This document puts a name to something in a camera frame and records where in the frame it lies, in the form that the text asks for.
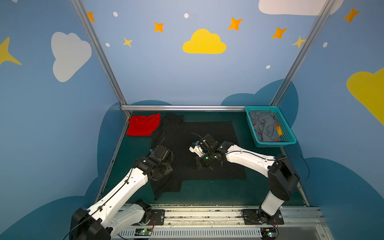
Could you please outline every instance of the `laundry basket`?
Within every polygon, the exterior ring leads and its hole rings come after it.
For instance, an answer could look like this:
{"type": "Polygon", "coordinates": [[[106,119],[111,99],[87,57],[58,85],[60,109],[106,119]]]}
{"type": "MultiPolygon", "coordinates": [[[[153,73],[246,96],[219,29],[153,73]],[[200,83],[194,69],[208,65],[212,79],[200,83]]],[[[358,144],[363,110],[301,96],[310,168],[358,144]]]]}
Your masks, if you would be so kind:
{"type": "Polygon", "coordinates": [[[253,140],[255,141],[256,147],[284,147],[289,144],[295,144],[296,138],[292,133],[292,130],[288,126],[287,122],[285,121],[283,115],[280,112],[280,109],[275,106],[251,106],[246,107],[245,111],[247,112],[247,120],[249,128],[251,129],[253,140]],[[249,116],[249,113],[252,111],[261,111],[261,112],[274,112],[276,116],[276,120],[280,123],[281,131],[283,132],[283,135],[279,137],[280,142],[260,142],[257,138],[255,129],[253,128],[253,124],[251,121],[251,117],[249,116]]]}

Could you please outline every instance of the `cloud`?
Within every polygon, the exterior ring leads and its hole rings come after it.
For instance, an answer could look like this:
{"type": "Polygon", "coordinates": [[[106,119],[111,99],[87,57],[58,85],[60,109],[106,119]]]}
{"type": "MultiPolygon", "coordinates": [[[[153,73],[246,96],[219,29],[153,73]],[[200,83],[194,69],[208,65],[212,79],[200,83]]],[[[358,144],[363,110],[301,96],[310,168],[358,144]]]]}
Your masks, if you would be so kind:
{"type": "Polygon", "coordinates": [[[384,68],[376,73],[358,72],[347,81],[351,94],[384,124],[384,68]]]}
{"type": "Polygon", "coordinates": [[[92,55],[91,45],[74,33],[54,33],[51,47],[56,58],[53,74],[60,82],[68,81],[92,55]]]}
{"type": "MultiPolygon", "coordinates": [[[[336,12],[344,0],[336,0],[331,14],[336,12]]],[[[266,14],[319,15],[326,0],[260,0],[259,10],[266,14]]]]}
{"type": "Polygon", "coordinates": [[[206,29],[199,29],[193,33],[191,40],[183,45],[183,51],[186,53],[223,53],[227,46],[221,42],[219,35],[210,33],[206,29]]]}

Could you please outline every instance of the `robotic arm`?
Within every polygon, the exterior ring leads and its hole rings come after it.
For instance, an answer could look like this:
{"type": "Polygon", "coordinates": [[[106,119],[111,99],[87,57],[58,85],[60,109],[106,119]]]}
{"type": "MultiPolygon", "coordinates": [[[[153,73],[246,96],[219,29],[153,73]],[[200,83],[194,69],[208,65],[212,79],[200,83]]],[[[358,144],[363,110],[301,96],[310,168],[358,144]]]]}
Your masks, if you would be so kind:
{"type": "Polygon", "coordinates": [[[253,169],[267,177],[270,191],[263,203],[257,211],[251,212],[252,214],[247,213],[243,217],[253,219],[255,224],[257,222],[273,224],[274,220],[280,220],[279,208],[284,201],[290,199],[300,179],[287,157],[276,159],[273,156],[245,150],[231,142],[219,144],[209,134],[192,143],[189,150],[198,155],[195,162],[198,169],[206,168],[215,161],[227,160],[253,169]]]}
{"type": "Polygon", "coordinates": [[[146,225],[151,217],[151,206],[142,200],[129,209],[118,211],[148,180],[160,180],[169,174],[172,160],[172,151],[162,145],[149,156],[136,160],[133,168],[107,195],[87,210],[80,208],[72,215],[69,240],[110,240],[134,223],[146,225]]]}

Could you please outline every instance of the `black mounting plate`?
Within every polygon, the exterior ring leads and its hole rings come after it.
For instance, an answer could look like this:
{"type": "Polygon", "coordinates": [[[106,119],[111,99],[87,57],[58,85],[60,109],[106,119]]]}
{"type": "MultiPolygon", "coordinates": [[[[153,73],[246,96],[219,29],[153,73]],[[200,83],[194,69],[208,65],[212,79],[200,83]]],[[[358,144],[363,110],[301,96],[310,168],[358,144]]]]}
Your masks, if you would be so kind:
{"type": "MultiPolygon", "coordinates": [[[[242,210],[242,215],[243,216],[246,216],[246,217],[243,217],[244,219],[244,224],[245,225],[262,225],[262,223],[259,223],[257,221],[257,209],[243,209],[242,210]]],[[[279,217],[281,216],[281,211],[280,209],[277,210],[276,214],[275,214],[275,220],[277,222],[278,225],[283,225],[284,224],[284,220],[283,220],[283,217],[279,217]]],[[[271,219],[268,224],[270,225],[275,225],[275,222],[273,219],[271,219]]]]}
{"type": "MultiPolygon", "coordinates": [[[[164,225],[164,209],[152,209],[151,210],[151,216],[156,220],[156,226],[163,226],[164,225]]],[[[132,224],[132,226],[142,226],[138,223],[132,224]]],[[[153,219],[149,219],[149,223],[147,226],[153,226],[153,219]]]]}

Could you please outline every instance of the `folded red cloth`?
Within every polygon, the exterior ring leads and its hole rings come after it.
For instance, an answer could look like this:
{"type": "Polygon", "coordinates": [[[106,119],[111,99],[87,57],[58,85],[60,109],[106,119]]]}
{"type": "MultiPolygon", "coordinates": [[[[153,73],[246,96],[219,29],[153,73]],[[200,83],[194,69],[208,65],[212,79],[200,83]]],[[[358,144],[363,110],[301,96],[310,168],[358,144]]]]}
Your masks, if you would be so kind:
{"type": "Polygon", "coordinates": [[[127,135],[150,136],[151,133],[159,126],[160,113],[149,116],[134,115],[128,120],[128,122],[129,128],[127,135]]]}

